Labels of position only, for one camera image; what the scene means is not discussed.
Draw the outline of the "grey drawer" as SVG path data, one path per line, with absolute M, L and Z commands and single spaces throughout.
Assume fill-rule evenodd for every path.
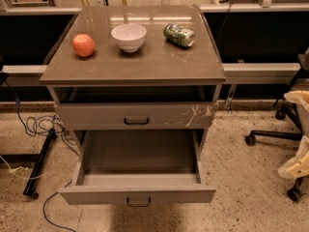
M 85 133 L 72 183 L 73 205 L 209 203 L 194 130 L 93 130 Z
M 68 130 L 185 130 L 211 125 L 211 102 L 62 103 L 55 110 Z

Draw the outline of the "grey drawer cabinet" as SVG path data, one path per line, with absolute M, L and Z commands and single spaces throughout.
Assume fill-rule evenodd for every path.
M 147 35 L 135 52 L 119 49 L 111 31 L 139 24 Z M 194 44 L 183 47 L 167 40 L 163 30 L 175 23 L 195 33 Z M 79 57 L 73 37 L 86 34 L 95 52 Z M 225 73 L 211 34 L 194 6 L 88 7 L 83 9 L 43 73 L 55 105 L 62 103 L 211 102 L 218 99 Z M 196 132 L 200 149 L 208 128 Z M 81 150 L 85 133 L 68 130 Z

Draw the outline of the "green soda can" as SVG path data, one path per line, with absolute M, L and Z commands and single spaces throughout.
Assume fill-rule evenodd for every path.
M 194 44 L 195 33 L 175 23 L 168 23 L 163 30 L 164 37 L 174 44 L 191 47 Z

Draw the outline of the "white bowl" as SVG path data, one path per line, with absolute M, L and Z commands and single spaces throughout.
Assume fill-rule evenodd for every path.
M 139 24 L 123 24 L 111 31 L 116 46 L 124 52 L 137 51 L 145 41 L 147 30 Z

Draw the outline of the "red apple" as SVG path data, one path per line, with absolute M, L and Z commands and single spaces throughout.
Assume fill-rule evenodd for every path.
M 73 37 L 72 48 L 77 56 L 89 57 L 95 52 L 95 42 L 86 34 L 78 34 Z

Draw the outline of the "black stand leg with wheel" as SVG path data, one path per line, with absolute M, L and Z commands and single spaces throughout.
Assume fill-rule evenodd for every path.
M 39 153 L 4 155 L 0 159 L 0 162 L 6 164 L 7 166 L 10 166 L 11 163 L 33 164 L 33 170 L 30 174 L 30 177 L 27 179 L 27 183 L 23 192 L 24 196 L 28 196 L 34 200 L 39 198 L 39 194 L 36 192 L 36 182 L 39 179 L 39 175 L 41 174 L 44 159 L 47 156 L 50 145 L 56 138 L 57 135 L 55 129 L 50 129 Z

